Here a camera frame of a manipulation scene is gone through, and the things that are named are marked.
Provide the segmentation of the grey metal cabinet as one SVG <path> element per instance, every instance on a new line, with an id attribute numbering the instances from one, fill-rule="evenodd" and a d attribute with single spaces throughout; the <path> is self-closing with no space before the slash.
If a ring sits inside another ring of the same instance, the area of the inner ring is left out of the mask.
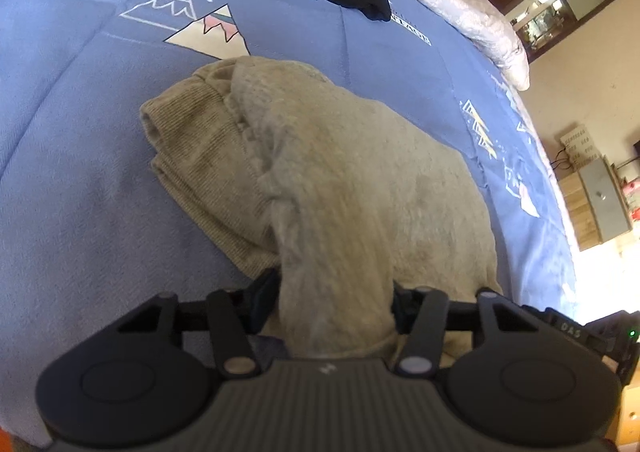
<path id="1" fill-rule="evenodd" d="M 593 159 L 578 175 L 586 191 L 602 243 L 632 230 L 620 184 L 605 157 Z"/>

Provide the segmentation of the blue printed bed sheet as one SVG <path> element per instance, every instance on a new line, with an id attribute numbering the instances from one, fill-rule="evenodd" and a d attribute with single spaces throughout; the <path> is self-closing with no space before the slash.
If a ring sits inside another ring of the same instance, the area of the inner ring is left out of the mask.
<path id="1" fill-rule="evenodd" d="M 243 283 L 158 182 L 139 118 L 213 62 L 170 37 L 217 8 L 250 53 L 317 67 L 457 149 L 490 211 L 504 292 L 575 312 L 575 238 L 522 100 L 419 0 L 390 6 L 372 22 L 325 0 L 1 0 L 3 430 L 47 446 L 40 372 L 142 301 Z"/>

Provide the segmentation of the beige fleece pants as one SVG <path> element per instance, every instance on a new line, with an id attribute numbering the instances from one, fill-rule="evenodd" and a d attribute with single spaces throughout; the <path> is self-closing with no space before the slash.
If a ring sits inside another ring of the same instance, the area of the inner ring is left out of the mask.
<path id="1" fill-rule="evenodd" d="M 176 203 L 246 276 L 280 271 L 265 332 L 294 357 L 392 356 L 396 286 L 470 301 L 498 285 L 461 154 L 310 65 L 209 64 L 140 114 Z"/>

